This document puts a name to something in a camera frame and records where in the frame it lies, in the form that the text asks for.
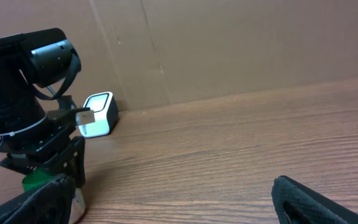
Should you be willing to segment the green lid jar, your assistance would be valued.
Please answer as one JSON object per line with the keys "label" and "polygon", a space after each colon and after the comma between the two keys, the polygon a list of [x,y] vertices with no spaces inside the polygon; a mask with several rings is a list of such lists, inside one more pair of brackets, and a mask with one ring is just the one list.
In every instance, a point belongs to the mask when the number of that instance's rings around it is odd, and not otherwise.
{"label": "green lid jar", "polygon": [[[52,179],[52,174],[44,172],[40,169],[34,170],[31,174],[26,175],[22,179],[22,186],[25,192],[32,190],[41,184],[46,183],[48,180]],[[76,224],[80,221],[82,216],[85,214],[85,200],[80,188],[75,189],[75,194],[71,203],[71,212],[69,224]]]}

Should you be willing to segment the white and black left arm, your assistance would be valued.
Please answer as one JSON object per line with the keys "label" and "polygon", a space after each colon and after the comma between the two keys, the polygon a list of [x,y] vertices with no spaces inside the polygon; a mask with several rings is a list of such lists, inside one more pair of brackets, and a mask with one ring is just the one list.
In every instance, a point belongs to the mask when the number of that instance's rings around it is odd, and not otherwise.
{"label": "white and black left arm", "polygon": [[0,38],[0,165],[28,175],[40,169],[85,184],[85,139],[73,137],[75,106],[67,89],[81,71],[61,29]]}

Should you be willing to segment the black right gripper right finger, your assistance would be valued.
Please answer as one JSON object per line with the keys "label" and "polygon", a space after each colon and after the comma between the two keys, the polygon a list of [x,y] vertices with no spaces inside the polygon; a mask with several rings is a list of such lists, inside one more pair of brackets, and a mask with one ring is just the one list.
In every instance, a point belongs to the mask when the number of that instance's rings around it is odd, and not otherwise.
{"label": "black right gripper right finger", "polygon": [[280,224],[358,224],[358,214],[281,175],[274,180],[272,201]]}

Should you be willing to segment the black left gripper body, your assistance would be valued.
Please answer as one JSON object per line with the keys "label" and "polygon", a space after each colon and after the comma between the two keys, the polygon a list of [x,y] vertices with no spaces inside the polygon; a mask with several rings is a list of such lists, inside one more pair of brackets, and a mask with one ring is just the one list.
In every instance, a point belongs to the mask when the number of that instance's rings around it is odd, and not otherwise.
{"label": "black left gripper body", "polygon": [[85,139],[70,137],[76,130],[76,115],[84,108],[49,111],[40,124],[1,136],[0,153],[6,157],[0,166],[29,175],[42,170],[51,175],[66,174],[80,188],[85,184]]}

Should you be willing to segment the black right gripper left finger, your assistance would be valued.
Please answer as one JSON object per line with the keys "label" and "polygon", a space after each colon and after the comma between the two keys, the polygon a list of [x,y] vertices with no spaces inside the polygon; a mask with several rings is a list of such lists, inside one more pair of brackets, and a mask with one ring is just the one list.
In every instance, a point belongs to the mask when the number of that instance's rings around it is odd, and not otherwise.
{"label": "black right gripper left finger", "polygon": [[58,174],[0,205],[0,224],[68,224],[74,194],[73,178]]}

